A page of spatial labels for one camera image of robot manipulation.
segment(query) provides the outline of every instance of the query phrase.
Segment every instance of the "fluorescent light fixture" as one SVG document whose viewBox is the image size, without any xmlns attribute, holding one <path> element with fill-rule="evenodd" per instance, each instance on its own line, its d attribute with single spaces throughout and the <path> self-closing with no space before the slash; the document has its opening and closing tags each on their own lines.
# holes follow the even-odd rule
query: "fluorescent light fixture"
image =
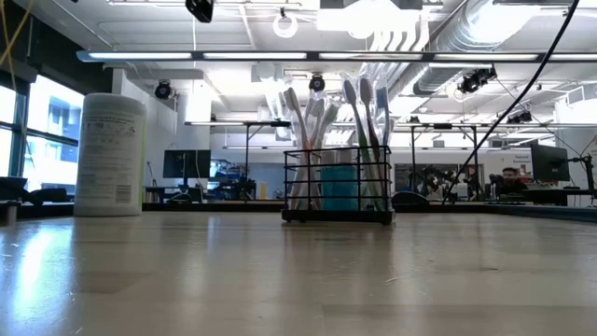
<svg viewBox="0 0 597 336">
<path fill-rule="evenodd" d="M 108 0 L 107 3 L 112 6 L 154 6 L 154 7 L 182 7 L 185 5 L 184 1 L 170 2 L 170 1 L 122 1 L 122 0 Z"/>
<path fill-rule="evenodd" d="M 188 121 L 190 126 L 243 126 L 244 122 L 239 121 Z"/>
<path fill-rule="evenodd" d="M 190 52 L 90 52 L 89 56 L 94 60 L 191 60 L 193 55 Z"/>
<path fill-rule="evenodd" d="M 304 60 L 306 52 L 204 52 L 205 60 Z"/>
<path fill-rule="evenodd" d="M 358 61 L 419 61 L 423 55 L 416 52 L 320 52 L 322 60 Z"/>
<path fill-rule="evenodd" d="M 455 62 L 500 62 L 500 61 L 535 61 L 539 57 L 535 53 L 439 53 L 433 58 L 434 61 L 455 61 Z"/>
<path fill-rule="evenodd" d="M 551 55 L 550 61 L 597 61 L 597 53 L 556 54 Z"/>
<path fill-rule="evenodd" d="M 430 63 L 430 68 L 471 68 L 471 69 L 491 69 L 492 64 L 478 64 L 478 63 Z"/>
<path fill-rule="evenodd" d="M 246 149 L 245 146 L 224 146 L 223 149 Z M 297 149 L 296 147 L 290 146 L 279 146 L 279 147 L 269 147 L 269 146 L 249 146 L 249 149 Z"/>
</svg>

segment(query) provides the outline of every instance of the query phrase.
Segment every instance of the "security camera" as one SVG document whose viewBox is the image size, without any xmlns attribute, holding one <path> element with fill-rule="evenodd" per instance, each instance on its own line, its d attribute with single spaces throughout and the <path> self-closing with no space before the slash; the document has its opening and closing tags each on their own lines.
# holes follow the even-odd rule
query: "security camera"
<svg viewBox="0 0 597 336">
<path fill-rule="evenodd" d="M 156 98 L 161 100 L 169 100 L 174 95 L 174 90 L 170 86 L 170 80 L 162 79 L 155 91 Z"/>
<path fill-rule="evenodd" d="M 309 82 L 309 89 L 315 92 L 323 91 L 326 88 L 324 77 L 320 74 L 313 74 Z"/>
<path fill-rule="evenodd" d="M 214 2 L 212 0 L 186 0 L 185 6 L 199 22 L 209 23 L 214 16 Z"/>
</svg>

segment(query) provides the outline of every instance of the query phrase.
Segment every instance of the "black cable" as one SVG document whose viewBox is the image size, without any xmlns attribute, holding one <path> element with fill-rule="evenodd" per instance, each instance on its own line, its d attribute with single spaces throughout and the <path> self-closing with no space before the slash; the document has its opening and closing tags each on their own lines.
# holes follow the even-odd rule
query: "black cable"
<svg viewBox="0 0 597 336">
<path fill-rule="evenodd" d="M 504 88 L 504 90 L 506 90 L 507 94 L 510 95 L 510 97 L 512 97 L 514 100 L 516 100 L 516 97 L 514 96 L 514 94 L 512 94 L 512 92 L 510 92 L 506 86 L 504 86 L 504 84 L 502 84 L 502 82 L 499 79 L 495 79 L 497 80 L 498 83 L 500 83 L 500 85 L 502 86 L 502 88 Z M 546 126 L 545 124 L 543 124 L 543 122 L 541 122 L 541 120 L 537 119 L 532 113 L 531 111 L 529 111 L 526 107 L 524 107 L 523 104 L 519 103 L 519 106 L 524 110 L 524 112 L 528 112 L 531 115 L 531 118 L 533 118 L 536 122 L 538 122 L 539 124 L 543 125 L 543 127 L 549 132 L 551 133 L 551 135 L 555 136 L 556 139 L 560 140 L 560 142 L 562 144 L 564 144 L 566 147 L 570 148 L 573 152 L 575 152 L 575 154 L 578 155 L 578 157 L 581 157 L 582 154 L 578 153 L 578 151 L 576 149 L 574 149 L 572 146 L 568 145 L 565 141 L 563 141 L 563 139 L 561 139 L 555 132 L 553 132 L 552 130 L 549 129 L 548 126 Z"/>
<path fill-rule="evenodd" d="M 510 97 L 516 99 L 514 97 L 514 95 L 512 94 L 512 92 L 510 92 L 506 86 L 504 86 L 504 84 L 502 84 L 502 82 L 497 79 L 497 82 L 500 83 L 500 85 L 502 86 L 502 88 L 504 88 L 504 90 L 506 90 L 507 94 L 510 95 Z M 575 152 L 575 154 L 578 155 L 579 158 L 582 158 L 582 156 L 585 154 L 585 151 L 587 150 L 587 148 L 589 148 L 590 144 L 592 144 L 592 139 L 589 141 L 589 144 L 585 146 L 585 148 L 579 153 L 576 149 L 574 149 L 572 146 L 568 145 L 565 141 L 563 141 L 562 138 L 560 138 L 560 136 L 558 136 L 555 132 L 553 132 L 552 130 L 549 129 L 548 126 L 544 125 L 539 119 L 537 119 L 533 113 L 531 113 L 531 111 L 529 111 L 526 107 L 524 107 L 524 105 L 522 105 L 521 103 L 519 103 L 519 105 L 522 107 L 522 109 L 525 112 L 528 112 L 529 115 L 531 115 L 531 118 L 533 118 L 536 122 L 540 123 L 541 125 L 543 125 L 543 127 L 549 132 L 551 133 L 551 135 L 555 136 L 556 139 L 558 139 L 562 144 L 564 144 L 566 147 L 570 148 L 573 152 Z M 585 173 L 587 172 L 587 168 L 582 164 L 582 162 L 580 163 L 580 168 L 582 168 L 582 170 L 585 171 Z M 575 180 L 570 176 L 570 180 L 572 181 L 572 185 L 576 187 L 576 182 Z"/>
<path fill-rule="evenodd" d="M 498 82 L 498 83 L 500 83 L 500 85 L 502 86 L 502 88 L 504 88 L 504 90 L 507 92 L 507 94 L 509 94 L 509 95 L 510 95 L 510 97 L 514 98 L 514 100 L 516 101 L 516 97 L 514 96 L 514 94 L 512 94 L 512 92 L 510 92 L 510 90 L 508 90 L 508 89 L 506 88 L 506 86 L 505 86 L 505 85 L 504 85 L 504 84 L 503 84 L 503 83 L 502 83 L 502 82 L 501 82 L 499 79 L 497 79 L 497 78 L 496 78 L 495 80 L 497 80 L 497 82 Z M 578 152 L 576 151 L 576 149 L 572 148 L 572 146 L 568 145 L 568 144 L 567 144 L 565 141 L 563 141 L 563 139 L 561 139 L 561 138 L 560 138 L 560 137 L 559 137 L 559 136 L 558 136 L 558 135 L 557 135 L 555 132 L 553 132 L 552 130 L 550 130 L 548 126 L 544 125 L 544 124 L 541 122 L 541 120 L 537 119 L 537 118 L 536 118 L 536 117 L 533 115 L 533 113 L 531 113 L 531 111 L 529 111 L 529 110 L 528 110 L 526 107 L 524 107 L 524 105 L 523 105 L 523 104 L 519 103 L 519 106 L 520 106 L 520 107 L 521 107 L 521 108 L 522 108 L 522 109 L 523 109 L 525 112 L 529 113 L 529 115 L 531 115 L 531 118 L 533 118 L 533 119 L 534 119 L 536 122 L 538 122 L 539 124 L 543 125 L 543 127 L 544 127 L 544 128 L 545 128 L 545 129 L 546 129 L 546 130 L 547 130 L 549 133 L 551 133 L 551 135 L 553 135 L 553 136 L 554 136 L 556 139 L 560 140 L 560 142 L 561 142 L 561 143 L 563 143 L 565 146 L 567 146 L 568 148 L 572 149 L 572 151 L 574 151 L 574 152 L 575 152 L 575 153 L 578 155 L 578 157 L 582 157 L 582 154 L 578 153 Z M 585 173 L 587 172 L 587 169 L 585 168 L 585 166 L 583 166 L 582 164 L 580 164 L 580 167 L 581 167 L 583 170 L 585 170 Z M 571 176 L 570 176 L 570 181 L 572 182 L 572 185 L 576 187 L 576 182 L 575 182 L 575 180 L 574 180 L 574 179 L 573 179 Z"/>
<path fill-rule="evenodd" d="M 527 84 L 527 86 L 524 88 L 524 90 L 519 95 L 519 97 L 516 99 L 516 101 L 514 101 L 514 103 L 512 103 L 512 105 L 504 112 L 504 114 L 502 116 L 500 116 L 500 118 L 498 118 L 495 121 L 495 123 L 492 125 L 492 127 L 489 129 L 489 131 L 487 133 L 485 133 L 485 135 L 481 138 L 479 143 L 475 146 L 475 149 L 473 149 L 473 151 L 468 156 L 468 159 L 466 159 L 465 164 L 463 164 L 461 166 L 460 170 L 458 171 L 458 174 L 456 175 L 456 179 L 458 178 L 458 176 L 460 176 L 460 174 L 463 173 L 463 170 L 470 163 L 470 161 L 473 159 L 473 157 L 475 157 L 475 154 L 477 154 L 477 152 L 479 151 L 479 148 L 481 148 L 483 143 L 487 140 L 487 138 L 489 138 L 489 136 L 495 130 L 497 125 L 499 125 L 500 122 L 502 122 L 502 120 L 504 120 L 507 117 L 507 115 L 510 112 L 512 112 L 514 107 L 522 100 L 522 98 L 526 95 L 526 93 L 533 87 L 533 85 L 539 78 L 539 75 L 541 75 L 541 72 L 543 71 L 545 66 L 548 64 L 549 57 L 551 57 L 551 54 L 553 53 L 553 51 L 556 49 L 556 47 L 558 47 L 558 43 L 560 42 L 560 39 L 562 39 L 563 33 L 566 31 L 568 24 L 574 17 L 576 8 L 578 7 L 578 2 L 580 2 L 580 0 L 575 0 L 575 2 L 572 3 L 572 5 L 570 6 L 570 9 L 568 10 L 568 15 L 566 15 L 566 19 L 563 21 L 560 31 L 558 32 L 556 37 L 553 39 L 553 42 L 551 43 L 551 47 L 549 47 L 548 52 L 546 52 L 545 56 L 543 57 L 541 64 L 539 64 L 539 67 L 537 68 L 537 71 L 535 72 L 535 74 L 533 75 L 531 80 L 529 81 L 529 84 Z M 448 194 L 450 194 L 451 190 L 454 188 L 454 184 L 455 183 L 452 181 L 452 183 L 450 184 L 450 188 L 448 189 Z M 441 204 L 444 205 L 446 203 L 447 199 L 448 199 L 448 197 L 444 197 L 443 201 L 441 201 Z"/>
</svg>

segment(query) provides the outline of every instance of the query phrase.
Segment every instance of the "overhead track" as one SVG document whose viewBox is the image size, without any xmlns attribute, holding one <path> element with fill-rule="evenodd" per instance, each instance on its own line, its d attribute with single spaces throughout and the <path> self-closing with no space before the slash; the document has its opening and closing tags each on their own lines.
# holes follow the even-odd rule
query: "overhead track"
<svg viewBox="0 0 597 336">
<path fill-rule="evenodd" d="M 545 52 L 415 51 L 78 51 L 84 63 L 126 62 L 408 62 L 541 63 Z M 550 63 L 597 63 L 597 52 L 554 52 Z"/>
</svg>

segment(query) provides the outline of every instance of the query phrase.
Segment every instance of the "table surface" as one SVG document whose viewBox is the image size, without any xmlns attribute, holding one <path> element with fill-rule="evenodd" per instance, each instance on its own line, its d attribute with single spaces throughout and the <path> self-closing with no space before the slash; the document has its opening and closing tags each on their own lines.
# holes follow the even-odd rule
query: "table surface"
<svg viewBox="0 0 597 336">
<path fill-rule="evenodd" d="M 1 335 L 597 334 L 597 227 L 575 222 L 157 212 L 0 243 Z"/>
</svg>

